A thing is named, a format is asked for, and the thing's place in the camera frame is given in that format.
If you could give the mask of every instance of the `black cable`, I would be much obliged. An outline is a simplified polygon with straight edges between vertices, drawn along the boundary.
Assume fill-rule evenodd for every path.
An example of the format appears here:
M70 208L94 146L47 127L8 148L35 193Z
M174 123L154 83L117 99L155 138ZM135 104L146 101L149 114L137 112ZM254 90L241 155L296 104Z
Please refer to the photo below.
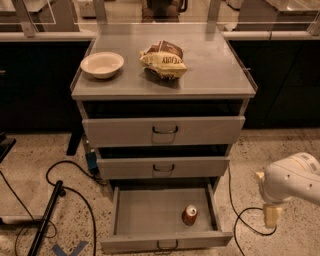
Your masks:
M9 184L9 182L7 181L6 177L3 175L2 171L0 171L0 175L2 176L4 182L7 184L8 188L11 190L11 192L14 194L14 196L17 198L17 200L20 202L20 204L23 206L23 208L26 210L26 212L29 214L29 216L31 217L32 221L35 221L35 219L33 218L32 214L29 212L28 208L25 206L25 204L21 201L21 199L18 197L18 195L16 194L16 192L13 190L13 188L11 187L11 185Z
M101 185L101 186L104 186L104 185L107 185L106 183L102 183L102 179L99 179L98 177L96 177L95 175L91 176L89 175L79 164L77 164L76 162L73 162L71 160L62 160L62 161L59 161L59 162L56 162L55 164L53 164L47 171L47 174L46 174L46 179L47 181L49 182L49 179L48 179L48 176L49 176L49 173L50 171L56 167L57 165L59 164L62 164L62 163L68 163L68 164L72 164L72 165L75 165L76 167L79 168L79 170L84 174L86 175L87 177L89 177L90 179L94 180L97 184Z
M29 214L30 218L32 219L32 222L25 225L23 228L21 228L21 230L19 231L16 239L15 239L15 243L14 243L14 252L15 252L15 255L18 256L18 250L17 250L17 246L18 246L18 240L19 240L19 237L22 233L22 231L27 228L27 230L25 231L24 234L26 234L28 232L28 230L31 228L31 226L37 224L37 223L40 223L41 222L41 219L35 219L32 214L30 213L30 211L28 210L28 208L26 207L26 205L22 202L22 200L19 198L19 196L17 195L17 193L13 190L13 188L11 187L11 185L9 184L8 180L6 179L6 177L4 176L4 174L2 173L2 171L0 170L0 175L2 176L3 180L5 181L5 183L7 184L8 188L11 190L11 192L14 194L14 196L16 197L16 199L20 202L20 204L23 206L23 208L26 210L26 212ZM57 230L57 227L54 225L54 223L52 221L49 220L49 222L51 223L51 225L53 226L54 228L54 235L52 236L44 236L45 238L54 238L57 233L58 233L58 230Z
M47 171L46 173L46 180L47 182L54 186L54 183L51 182L49 180L49 173L51 172L51 170L56 167L57 165L59 164L62 164L62 163L69 163L69 164L72 164L72 165L75 165L76 167L79 168L80 171L82 171L86 176L88 176L89 178L93 179L95 182L97 182L99 185L105 185L105 184L102 184L102 183L99 183L96 179L95 176L91 176L89 175L80 165L78 165L77 163L73 162L73 161L70 161L70 160L62 160L62 161L59 161L55 164L53 164ZM70 187L66 187L66 186L62 186L64 189L66 190L70 190L72 192L74 192L75 194L77 194L78 196L81 197L81 199L85 202L85 204L87 205L88 209L89 209L89 212L90 212L90 215L91 215L91 219L92 219L92 224L93 224L93 256L96 255L96 251L97 251L97 227L96 227L96 220L95 220L95 217L94 217L94 214L93 214L93 210L92 210L92 207L90 206L89 202L86 200L86 198L80 193L78 192L77 190L73 189L73 188L70 188Z
M245 222L241 218L241 215L243 213L245 213L246 211L249 211L249 210L260 210L260 211L263 211L263 209L259 208L259 207L248 207L248 208L245 208L244 210L242 210L240 214L236 211L236 209L234 207L234 204L233 204L232 193L231 193L231 168L230 168L230 166L228 167L228 173L229 173L229 197L230 197L230 203L231 203L231 206L232 206L232 209L233 209L234 213L237 215L237 219L236 219L235 224L233 226L234 240L235 240L236 245L238 246L241 254L245 256L245 254L244 254L243 250L241 249L241 246L240 246L240 244L238 242L238 239L237 239L237 232L236 231L237 231L237 224L238 224L239 220L241 220L241 222L243 224L245 224L251 231L253 231L254 233L256 233L256 234L258 234L260 236L271 236L271 235L273 235L277 230L277 226L275 226L274 230L272 232L270 232L270 233L262 233L262 232L260 232L260 231L258 231L256 229L254 229L253 227L251 227L247 222Z

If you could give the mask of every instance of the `floor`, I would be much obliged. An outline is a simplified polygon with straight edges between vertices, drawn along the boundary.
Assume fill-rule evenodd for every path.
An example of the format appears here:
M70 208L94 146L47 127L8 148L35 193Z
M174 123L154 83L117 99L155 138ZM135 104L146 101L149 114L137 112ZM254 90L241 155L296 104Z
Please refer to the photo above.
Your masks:
M208 3L208 0L189 1L189 9L181 14L180 20L205 21ZM137 0L106 1L105 6L109 22L134 20L139 22L140 7ZM237 19L237 11L232 10L225 2L222 2L221 8L219 21L232 28ZM80 18L79 21L82 29L94 30L94 19ZM66 156L70 134L8 134L8 136L15 138L17 143L0 164L0 169L34 218L41 217L53 190L46 181L48 169L58 161L68 160L87 170L86 145L81 143L76 155ZM236 210L241 212L247 207L262 207L263 201L255 173L263 170L268 164L297 152L308 152L320 160L320 128L243 130L230 155L231 191ZM50 172L49 180L52 182L62 180L64 186L80 192L92 207L97 240L100 241L109 235L113 203L107 187L98 185L70 163L55 166ZM0 188L0 216L15 216L20 220L30 219L2 177L0 177ZM236 215L230 204L228 172L220 180L215 199L222 230L233 231ZM283 205L283 214L273 235L262 237L240 222L236 229L237 240L247 256L316 256L320 251L319 216L318 206L299 198L292 198ZM259 210L250 210L243 215L243 218L260 232L272 231L264 227L263 215ZM51 222L54 226L49 224L38 255L94 255L91 215L78 194L66 190L66 196L59 197ZM0 256L27 255L35 234L36 229L33 227L1 225ZM99 242L96 246L96 255L106 255ZM154 253L123 255L146 256ZM226 247L174 251L171 255L242 254L235 239L232 239Z

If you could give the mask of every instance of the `cabinet top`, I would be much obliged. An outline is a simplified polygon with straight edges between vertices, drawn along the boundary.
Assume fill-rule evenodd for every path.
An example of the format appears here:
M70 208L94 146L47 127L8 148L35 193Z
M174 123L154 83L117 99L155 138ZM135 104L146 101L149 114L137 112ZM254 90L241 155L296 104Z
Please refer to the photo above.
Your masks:
M161 40L184 51L187 72L164 81L140 64L141 50ZM255 90L229 45L213 24L107 24L101 27L90 54L116 52L125 64L109 80L81 72L75 81L75 100L251 98Z

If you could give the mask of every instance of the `terrazzo floor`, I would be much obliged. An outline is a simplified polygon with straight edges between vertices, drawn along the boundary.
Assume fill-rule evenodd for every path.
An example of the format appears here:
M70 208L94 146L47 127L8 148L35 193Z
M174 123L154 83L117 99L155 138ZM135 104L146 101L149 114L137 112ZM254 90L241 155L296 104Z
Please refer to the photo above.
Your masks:
M81 143L75 156L66 156L69 134L9 134L17 140L1 170L14 191L25 203L32 215L42 215L53 187L46 181L50 166L61 160L71 160L87 170L84 145ZM243 130L231 150L230 173L233 202L238 212L246 207L262 207L255 172L269 163L297 152L307 152L320 159L320 129ZM79 191L93 209L97 226L97 240L109 235L113 208L107 188L102 188L69 163L57 165L49 174L52 182L62 180L63 185ZM228 172L221 178L215 198L223 231L232 231L236 220L229 199ZM12 192L0 177L0 215L16 215L29 218ZM320 208L299 198L283 205L283 214L277 231L262 237L245 227L237 225L238 242L245 255L316 256L320 251ZM261 211L248 211L243 218L261 232L272 230L264 227ZM66 191L59 197L51 216L57 231L50 224L38 255L93 255L93 224L88 208L81 198ZM35 228L0 226L0 255L27 255ZM104 254L99 242L96 255ZM135 253L122 255L154 255ZM174 251L177 255L241 255L232 239L226 247Z

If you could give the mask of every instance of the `chip bag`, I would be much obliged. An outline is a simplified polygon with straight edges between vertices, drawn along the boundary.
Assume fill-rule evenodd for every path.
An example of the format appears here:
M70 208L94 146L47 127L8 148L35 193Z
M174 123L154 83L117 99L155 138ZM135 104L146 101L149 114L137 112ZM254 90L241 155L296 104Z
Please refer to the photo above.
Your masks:
M182 57L181 48L167 41L160 41L140 52L142 66L164 80L180 78L187 71Z

